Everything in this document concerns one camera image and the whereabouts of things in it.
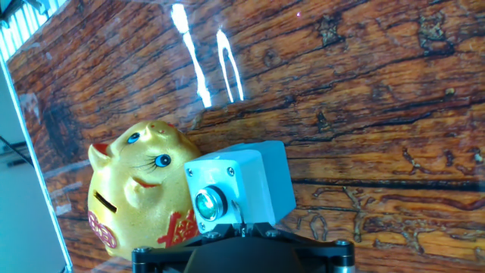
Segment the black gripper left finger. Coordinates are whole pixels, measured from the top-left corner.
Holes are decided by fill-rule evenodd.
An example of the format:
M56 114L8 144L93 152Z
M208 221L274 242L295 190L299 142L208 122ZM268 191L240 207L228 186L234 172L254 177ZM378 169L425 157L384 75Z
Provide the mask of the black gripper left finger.
M212 231L168 248L140 246L132 251L133 273L163 272L166 265L185 265L203 246L240 235L240 224L218 224Z

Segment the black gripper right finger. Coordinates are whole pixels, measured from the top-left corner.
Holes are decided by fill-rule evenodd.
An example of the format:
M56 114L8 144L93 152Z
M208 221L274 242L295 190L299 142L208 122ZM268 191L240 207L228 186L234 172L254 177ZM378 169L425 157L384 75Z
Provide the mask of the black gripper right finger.
M348 240L318 242L268 223L242 224L241 238L242 263L253 272L356 272Z

